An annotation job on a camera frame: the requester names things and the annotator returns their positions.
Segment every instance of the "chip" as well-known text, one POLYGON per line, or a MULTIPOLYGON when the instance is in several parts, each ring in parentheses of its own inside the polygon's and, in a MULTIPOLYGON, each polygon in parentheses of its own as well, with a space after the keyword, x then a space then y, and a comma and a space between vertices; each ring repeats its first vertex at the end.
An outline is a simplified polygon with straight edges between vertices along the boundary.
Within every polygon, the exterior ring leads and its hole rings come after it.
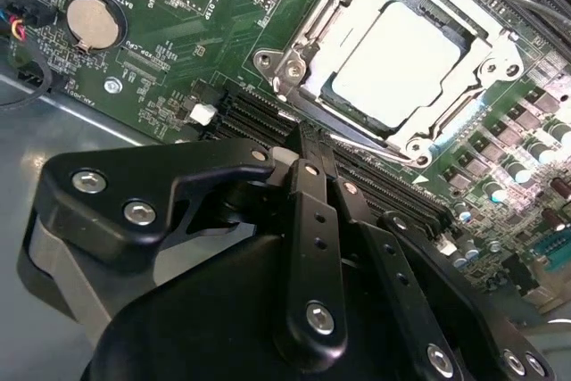
POLYGON ((521 105, 514 107, 508 116, 527 130, 537 129, 542 125, 542 122, 535 115, 521 105))
POLYGON ((462 175, 454 168, 445 171, 444 178, 446 178, 448 183, 460 190, 464 190, 472 184, 472 181, 469 178, 462 175))
POLYGON ((476 177, 483 176, 490 168, 470 153, 462 155, 458 163, 476 177))
POLYGON ((513 128, 508 127, 503 122, 494 125, 490 131, 505 146, 519 145, 523 141, 523 138, 517 131, 515 131, 513 128))
POLYGON ((525 99, 545 113, 555 113, 560 107, 557 99, 547 93, 532 91, 525 99))
POLYGON ((478 140, 474 148, 491 162, 498 162, 505 155, 497 145, 485 139, 478 140))

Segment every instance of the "black plastic bracket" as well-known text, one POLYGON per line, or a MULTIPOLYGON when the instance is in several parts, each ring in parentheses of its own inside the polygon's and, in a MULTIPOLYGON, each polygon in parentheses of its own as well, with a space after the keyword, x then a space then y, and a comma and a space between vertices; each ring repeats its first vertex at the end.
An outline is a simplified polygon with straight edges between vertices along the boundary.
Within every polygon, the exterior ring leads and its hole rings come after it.
MULTIPOLYGON (((371 224, 367 201, 351 182, 339 178, 333 184, 345 234, 360 245, 372 261, 381 292, 390 309, 390 320, 400 346, 401 372, 405 379, 464 379, 455 356, 440 329, 397 238, 371 224), (438 364, 432 362, 439 356, 438 364)), ((400 223, 406 229, 404 221, 400 223)))
POLYGON ((327 204, 327 177, 313 128, 298 128, 301 158, 290 169, 284 219, 285 261, 275 343, 302 372, 329 369, 347 346, 336 210, 327 204))
POLYGON ((401 243, 443 332, 461 351, 470 374, 476 379, 555 380, 549 363, 507 318, 420 231, 402 229, 401 222, 410 220, 394 211, 379 219, 401 243))
POLYGON ((141 270, 172 230, 176 201, 201 200, 222 182, 263 181, 273 169, 270 155, 245 139, 63 154, 42 169, 34 208, 55 236, 116 269, 141 270), (81 171, 103 178, 104 189, 79 190, 72 179, 81 171), (150 224, 127 219, 132 202, 152 208, 150 224))

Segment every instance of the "capacitor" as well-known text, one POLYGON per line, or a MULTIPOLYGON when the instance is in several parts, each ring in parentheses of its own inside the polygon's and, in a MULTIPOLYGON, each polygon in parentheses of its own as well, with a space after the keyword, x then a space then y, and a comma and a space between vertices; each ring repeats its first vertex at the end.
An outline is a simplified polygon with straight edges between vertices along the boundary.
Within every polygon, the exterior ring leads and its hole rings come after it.
POLYGON ((451 254, 449 260, 451 264, 454 265, 455 268, 462 268, 468 262, 468 260, 464 257, 464 255, 459 251, 456 251, 453 254, 451 254))
POLYGON ((537 142, 527 148, 527 151, 537 160, 540 164, 549 164, 555 160, 555 152, 543 143, 537 142))
POLYGON ((497 182, 485 184, 483 190, 493 203, 503 203, 508 199, 508 191, 497 182))
POLYGON ((542 217, 550 228, 556 231, 565 229, 565 221, 553 209, 545 209, 542 211, 542 217))
POLYGON ((559 123, 550 128, 550 134, 564 147, 571 147, 571 127, 559 123))
POLYGON ((527 183, 532 178, 532 172, 520 162, 512 162, 506 167, 508 174, 516 183, 527 183))
POLYGON ((565 201, 571 201, 571 186, 562 178, 554 178, 550 182, 551 189, 557 192, 565 201))
POLYGON ((474 240, 459 241, 459 250, 464 253, 464 256, 469 261, 473 260, 480 254, 480 251, 474 244, 474 240))
POLYGON ((498 240, 492 240, 488 243, 488 249, 492 253, 499 253, 501 252, 501 243, 498 240))
POLYGON ((454 205, 454 211, 460 222, 469 223, 472 220, 472 213, 466 203, 457 203, 454 205))

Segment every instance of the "mounting hole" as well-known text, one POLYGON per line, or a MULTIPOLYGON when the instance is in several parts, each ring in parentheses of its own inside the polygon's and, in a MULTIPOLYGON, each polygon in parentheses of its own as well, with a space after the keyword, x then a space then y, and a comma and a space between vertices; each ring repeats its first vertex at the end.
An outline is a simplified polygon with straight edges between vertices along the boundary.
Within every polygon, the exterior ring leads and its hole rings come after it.
POLYGON ((396 250, 390 244, 385 244, 385 252, 389 253, 391 256, 396 254, 396 250))
POLYGON ((513 78, 514 76, 516 76, 519 73, 519 66, 517 64, 512 64, 511 66, 508 67, 508 69, 506 70, 506 75, 508 75, 510 78, 513 78))
POLYGON ((401 274, 400 272, 396 275, 396 277, 399 279, 399 281, 402 283, 403 286, 408 286, 410 284, 409 279, 407 278, 407 276, 405 276, 404 274, 401 274))
POLYGON ((327 243, 319 237, 315 239, 315 246, 320 250, 327 250, 327 243))

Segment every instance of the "green circuit board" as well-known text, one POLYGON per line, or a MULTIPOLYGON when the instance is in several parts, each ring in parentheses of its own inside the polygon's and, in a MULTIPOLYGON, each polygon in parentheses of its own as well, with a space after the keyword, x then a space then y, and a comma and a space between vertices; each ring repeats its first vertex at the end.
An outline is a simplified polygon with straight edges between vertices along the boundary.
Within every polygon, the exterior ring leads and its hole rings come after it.
MULTIPOLYGON (((70 0, 44 1, 65 11, 70 0)), ((174 112, 196 82, 231 79, 261 87, 252 53, 260 46, 285 46, 315 0, 114 1, 128 22, 127 37, 119 47, 82 54, 63 25, 41 29, 39 41, 53 69, 70 77, 68 94, 173 143, 188 138, 188 128, 174 112), (109 77, 123 83, 120 94, 103 90, 109 77)))
MULTIPOLYGON (((42 0, 65 11, 70 0, 42 0)), ((30 29, 54 70, 68 77, 64 91, 120 122, 164 143, 192 138, 189 127, 177 117, 184 100, 196 86, 208 83, 222 87, 228 81, 247 87, 257 96, 277 102, 276 96, 254 68, 252 54, 258 48, 282 50, 302 23, 316 0, 114 0, 125 13, 128 31, 117 47, 101 53, 83 54, 70 42, 65 26, 59 23, 40 30, 30 29), (120 79, 120 94, 103 90, 109 77, 120 79)), ((379 168, 392 173, 421 192, 451 209, 458 202, 468 203, 473 221, 466 225, 478 239, 482 249, 478 261, 464 270, 475 284, 482 285, 486 276, 500 266, 506 255, 519 253, 533 258, 533 244, 545 236, 547 228, 540 213, 554 208, 569 219, 571 210, 549 189, 554 177, 571 180, 564 158, 548 166, 540 165, 525 151, 525 145, 544 138, 553 121, 563 117, 540 112, 524 99, 538 86, 549 85, 567 74, 567 62, 554 48, 538 37, 525 23, 503 7, 498 0, 476 0, 491 15, 519 35, 517 42, 525 73, 509 84, 499 83, 486 91, 475 106, 466 124, 443 138, 434 149, 435 162, 417 170, 371 157, 379 168), (507 115, 523 104, 541 122, 538 129, 525 130, 507 115), (507 122, 522 137, 522 144, 507 147, 492 136, 489 128, 499 120, 507 122), (520 186, 505 172, 504 162, 488 162, 473 150, 476 136, 493 141, 508 156, 533 171, 534 183, 520 186), (459 165, 469 152, 487 165, 481 176, 474 176, 459 165), (451 186, 444 173, 457 168, 469 179, 468 186, 451 186), (483 185, 495 180, 509 190, 509 203, 490 202, 483 185), (501 241, 502 251, 488 250, 491 241, 501 241)), ((17 45, 12 46, 16 65, 27 59, 17 45)), ((285 104, 285 111, 294 115, 285 104)), ((550 145, 561 148, 553 139, 550 145)))

